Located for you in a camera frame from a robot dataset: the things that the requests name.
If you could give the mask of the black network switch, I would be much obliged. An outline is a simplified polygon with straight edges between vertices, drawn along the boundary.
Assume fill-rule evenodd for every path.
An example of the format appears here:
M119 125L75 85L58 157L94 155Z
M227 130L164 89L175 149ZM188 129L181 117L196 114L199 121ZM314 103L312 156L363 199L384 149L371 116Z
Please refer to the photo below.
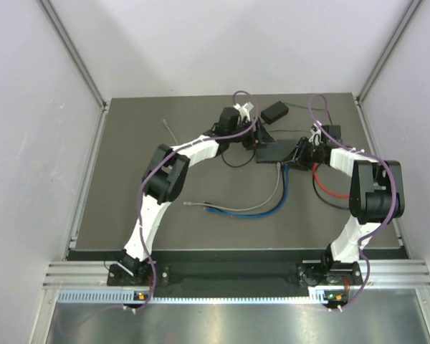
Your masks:
M293 151L297 147L294 139L276 140L275 143L268 144L256 152L256 163L282 163L289 161Z

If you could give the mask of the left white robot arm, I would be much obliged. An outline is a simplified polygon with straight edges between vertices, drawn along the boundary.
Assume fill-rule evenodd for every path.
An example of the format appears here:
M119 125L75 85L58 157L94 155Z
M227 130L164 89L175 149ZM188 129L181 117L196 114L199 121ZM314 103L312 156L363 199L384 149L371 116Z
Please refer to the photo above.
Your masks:
M108 286L153 285L157 277L151 253L162 218L180 195L189 168L224 153L232 143L254 148L260 111L251 102L222 110L218 122L181 145L161 144L143 175L138 192L138 218L117 262L109 266Z

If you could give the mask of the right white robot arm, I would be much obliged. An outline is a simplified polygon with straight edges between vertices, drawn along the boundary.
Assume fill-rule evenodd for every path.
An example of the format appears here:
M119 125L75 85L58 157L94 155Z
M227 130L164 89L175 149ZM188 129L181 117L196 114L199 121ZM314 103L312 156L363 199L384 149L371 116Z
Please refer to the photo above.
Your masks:
M326 165L350 177L350 217L339 237L322 253L319 264L297 266L300 282L308 287L335 285L353 278L358 261L376 231L405 209L401 164L382 161L362 149L342 144L340 126L316 121L311 136L298 141L288 165L303 171Z

